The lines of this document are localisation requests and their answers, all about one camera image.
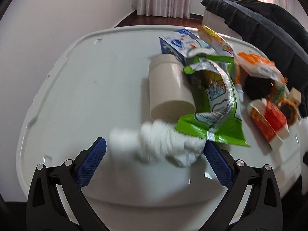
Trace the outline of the red paper snack box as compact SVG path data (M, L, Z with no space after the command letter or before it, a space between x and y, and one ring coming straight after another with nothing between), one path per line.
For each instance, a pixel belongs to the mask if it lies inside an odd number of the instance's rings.
M290 135L287 119L282 111L264 98L251 101L247 111L271 149L279 149L284 144L284 139Z

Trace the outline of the green snack wrapper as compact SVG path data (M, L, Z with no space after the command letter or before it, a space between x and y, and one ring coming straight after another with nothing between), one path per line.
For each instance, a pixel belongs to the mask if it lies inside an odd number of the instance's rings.
M248 146L242 129L239 97L230 75L234 58L196 55L183 68L196 112L180 117L176 130L209 141Z

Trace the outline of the small wooden cube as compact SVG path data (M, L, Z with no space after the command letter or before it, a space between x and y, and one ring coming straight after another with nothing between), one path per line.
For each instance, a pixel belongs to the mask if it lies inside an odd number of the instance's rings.
M295 88L292 88L288 95L288 100L293 102L296 107L298 107L301 104L301 93Z

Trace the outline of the black sock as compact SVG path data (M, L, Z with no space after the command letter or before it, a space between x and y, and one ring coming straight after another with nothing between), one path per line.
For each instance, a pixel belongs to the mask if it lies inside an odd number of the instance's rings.
M244 82L244 91L251 101L265 98L272 87L272 81L266 78L247 76Z

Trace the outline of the white tissue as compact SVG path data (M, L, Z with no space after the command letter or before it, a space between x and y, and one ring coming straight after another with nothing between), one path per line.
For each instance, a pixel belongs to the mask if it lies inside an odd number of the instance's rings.
M162 120L146 121L139 130L114 128L108 138L108 149L121 165L138 160L144 163L171 161L177 167L188 167L203 154L207 140L184 135L173 124Z

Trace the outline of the orange yellow candy bag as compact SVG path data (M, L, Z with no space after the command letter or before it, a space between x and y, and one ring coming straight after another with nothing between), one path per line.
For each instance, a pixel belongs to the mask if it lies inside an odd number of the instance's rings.
M211 28L207 26L200 26L198 28L198 35L199 38L211 46L217 54L235 57L235 52L231 45Z

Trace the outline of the orange toy dinosaur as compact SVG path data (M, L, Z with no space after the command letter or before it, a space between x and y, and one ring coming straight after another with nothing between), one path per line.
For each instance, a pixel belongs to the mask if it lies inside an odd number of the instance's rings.
M271 80L271 85L270 93L266 96L266 99L280 109L286 117L289 127L294 125L298 119L298 111L295 103L285 97L285 84Z

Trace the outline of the white storage box lid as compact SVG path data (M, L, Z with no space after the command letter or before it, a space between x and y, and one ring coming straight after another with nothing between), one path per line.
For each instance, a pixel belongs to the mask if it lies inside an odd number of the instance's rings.
M120 27L88 34L54 64L34 97L20 132L16 169L28 193L42 163L61 165L114 128L137 130L150 120L148 69L161 52L159 37L177 26ZM143 163L127 152L107 152L88 186L91 201L130 207L201 204L212 211L226 192L205 157L190 167Z

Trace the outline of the beige plastic cup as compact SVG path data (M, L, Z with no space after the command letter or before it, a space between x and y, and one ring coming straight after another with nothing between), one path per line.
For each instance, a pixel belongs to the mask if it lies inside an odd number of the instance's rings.
M182 63L171 54L155 56L149 65L150 115L169 123L194 114L196 106Z

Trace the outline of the orange white snack bag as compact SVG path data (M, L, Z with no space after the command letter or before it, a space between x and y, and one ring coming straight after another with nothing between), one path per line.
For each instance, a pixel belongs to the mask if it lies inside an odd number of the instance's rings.
M240 52L236 56L236 62L240 68L252 77L271 79L279 86L287 84L274 62L260 55Z

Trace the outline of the blue white milk carton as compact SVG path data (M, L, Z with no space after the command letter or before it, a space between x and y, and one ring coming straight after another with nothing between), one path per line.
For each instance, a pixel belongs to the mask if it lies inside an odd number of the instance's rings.
M162 54L174 55L184 66L197 54L215 55L215 50L198 36L180 29L159 37Z

